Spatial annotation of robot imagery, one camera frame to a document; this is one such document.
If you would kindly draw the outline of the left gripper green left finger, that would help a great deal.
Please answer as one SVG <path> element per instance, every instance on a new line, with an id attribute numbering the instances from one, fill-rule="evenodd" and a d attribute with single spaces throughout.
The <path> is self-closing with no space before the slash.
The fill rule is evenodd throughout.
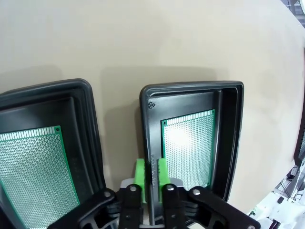
<path id="1" fill-rule="evenodd" d="M 119 191 L 104 188 L 66 215 L 50 229 L 138 229 L 143 220 L 145 162 L 137 159 L 134 178 L 126 179 Z"/>

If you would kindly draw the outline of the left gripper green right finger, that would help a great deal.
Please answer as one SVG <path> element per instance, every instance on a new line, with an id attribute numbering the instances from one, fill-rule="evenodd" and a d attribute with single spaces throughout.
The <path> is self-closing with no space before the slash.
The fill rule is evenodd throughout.
<path id="1" fill-rule="evenodd" d="M 159 199 L 166 229 L 186 229 L 193 221 L 205 229 L 259 229 L 260 223 L 228 204 L 210 190 L 186 190 L 171 182 L 166 159 L 158 160 Z"/>

